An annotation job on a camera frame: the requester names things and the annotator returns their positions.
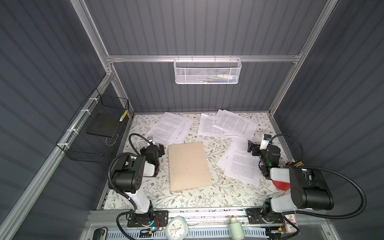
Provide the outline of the beige paper folder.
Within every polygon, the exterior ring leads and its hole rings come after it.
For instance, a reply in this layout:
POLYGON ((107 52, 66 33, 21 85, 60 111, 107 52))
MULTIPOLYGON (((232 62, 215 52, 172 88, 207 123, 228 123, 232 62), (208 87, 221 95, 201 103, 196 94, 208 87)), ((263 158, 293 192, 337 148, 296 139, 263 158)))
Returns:
POLYGON ((170 190, 184 191, 212 185, 202 142, 168 146, 170 190))

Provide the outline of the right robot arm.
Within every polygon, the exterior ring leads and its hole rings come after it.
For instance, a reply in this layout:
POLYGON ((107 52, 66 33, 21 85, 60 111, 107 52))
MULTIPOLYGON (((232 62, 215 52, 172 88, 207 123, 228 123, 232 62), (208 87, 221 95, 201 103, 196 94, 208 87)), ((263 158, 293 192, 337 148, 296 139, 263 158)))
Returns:
POLYGON ((279 166, 281 149, 273 144, 273 140, 280 135, 264 135, 260 144, 248 141, 247 152, 252 156, 259 157, 259 169, 267 180, 285 183, 290 187, 289 194, 267 198, 259 208, 247 209, 246 213, 250 223, 257 218, 267 224, 282 220, 284 216, 300 214, 315 218, 344 220, 360 215, 367 206, 367 197, 362 188, 347 176, 323 167, 306 167, 299 165, 300 160, 279 166), (334 197, 323 176, 323 173, 330 173, 350 183, 360 195, 359 207, 344 215, 320 214, 320 210, 332 210, 335 205, 334 197))

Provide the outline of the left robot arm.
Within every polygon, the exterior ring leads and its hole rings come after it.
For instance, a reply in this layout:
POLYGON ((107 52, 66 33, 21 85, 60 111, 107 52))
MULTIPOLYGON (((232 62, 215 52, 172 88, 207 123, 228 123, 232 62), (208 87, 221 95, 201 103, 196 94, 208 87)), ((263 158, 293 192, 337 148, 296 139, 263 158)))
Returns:
POLYGON ((164 228, 168 223, 168 211, 154 210, 153 203, 144 194, 144 178, 155 178, 160 171, 160 158, 165 155, 165 147, 156 144, 152 137, 130 134, 128 141, 134 150, 117 155, 109 165, 108 186, 116 194, 128 200, 132 209, 120 214, 126 217, 128 228, 144 227, 149 231, 164 228))

